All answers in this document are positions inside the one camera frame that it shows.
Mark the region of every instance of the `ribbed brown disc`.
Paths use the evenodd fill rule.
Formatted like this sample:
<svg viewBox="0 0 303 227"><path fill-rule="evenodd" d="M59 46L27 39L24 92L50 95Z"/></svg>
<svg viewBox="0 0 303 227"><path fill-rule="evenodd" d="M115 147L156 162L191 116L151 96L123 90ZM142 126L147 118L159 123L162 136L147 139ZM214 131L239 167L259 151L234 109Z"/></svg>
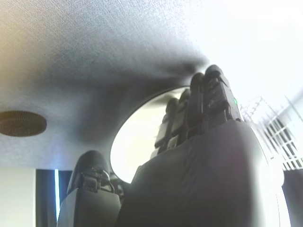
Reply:
<svg viewBox="0 0 303 227"><path fill-rule="evenodd" d="M7 136L35 136L45 131L46 119L25 111L0 113L0 133Z"/></svg>

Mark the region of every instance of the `dark curtain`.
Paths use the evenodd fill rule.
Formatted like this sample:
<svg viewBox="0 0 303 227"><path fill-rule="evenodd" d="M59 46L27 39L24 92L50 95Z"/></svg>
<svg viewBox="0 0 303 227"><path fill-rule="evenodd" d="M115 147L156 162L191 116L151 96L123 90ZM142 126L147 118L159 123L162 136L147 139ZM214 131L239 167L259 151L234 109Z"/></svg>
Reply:
<svg viewBox="0 0 303 227"><path fill-rule="evenodd" d="M71 171L59 171L59 192L60 205L67 196L68 182L70 181Z"/></svg>
<svg viewBox="0 0 303 227"><path fill-rule="evenodd" d="M54 170L36 170L36 227L56 227Z"/></svg>
<svg viewBox="0 0 303 227"><path fill-rule="evenodd" d="M292 227L303 226L303 170L285 171L283 191Z"/></svg>

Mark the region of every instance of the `gray textured surface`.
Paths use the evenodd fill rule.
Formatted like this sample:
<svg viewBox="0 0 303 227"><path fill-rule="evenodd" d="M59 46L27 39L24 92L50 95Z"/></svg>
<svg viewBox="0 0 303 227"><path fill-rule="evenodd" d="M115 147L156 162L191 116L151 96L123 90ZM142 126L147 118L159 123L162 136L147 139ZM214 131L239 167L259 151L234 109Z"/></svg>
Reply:
<svg viewBox="0 0 303 227"><path fill-rule="evenodd" d="M256 86L266 90L286 73L300 77L302 7L273 2L0 1L0 111L32 111L48 121L39 136L0 135L0 166L71 169L89 149L109 158L131 111L187 84L205 56L220 65L236 97L255 97ZM293 93L302 86L283 85Z"/></svg>

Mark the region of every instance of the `robotic hand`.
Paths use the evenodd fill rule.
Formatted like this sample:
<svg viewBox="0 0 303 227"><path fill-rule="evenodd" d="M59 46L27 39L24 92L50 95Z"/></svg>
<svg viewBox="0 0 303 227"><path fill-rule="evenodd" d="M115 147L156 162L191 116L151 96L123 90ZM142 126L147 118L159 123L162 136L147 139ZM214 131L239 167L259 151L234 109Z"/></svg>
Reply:
<svg viewBox="0 0 303 227"><path fill-rule="evenodd" d="M169 101L155 148L121 207L98 175L82 174L90 181L75 184L58 226L280 226L267 160L217 66Z"/></svg>

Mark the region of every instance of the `ceiling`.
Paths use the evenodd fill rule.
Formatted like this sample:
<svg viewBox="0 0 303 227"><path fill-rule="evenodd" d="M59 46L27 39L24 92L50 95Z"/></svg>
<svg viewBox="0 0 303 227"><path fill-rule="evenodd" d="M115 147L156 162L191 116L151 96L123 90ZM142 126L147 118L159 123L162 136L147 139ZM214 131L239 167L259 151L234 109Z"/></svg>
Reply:
<svg viewBox="0 0 303 227"><path fill-rule="evenodd" d="M218 64L239 102L302 90L301 2L2 0L0 112L31 111L46 131L0 135L0 166L72 169L110 148L150 96Z"/></svg>

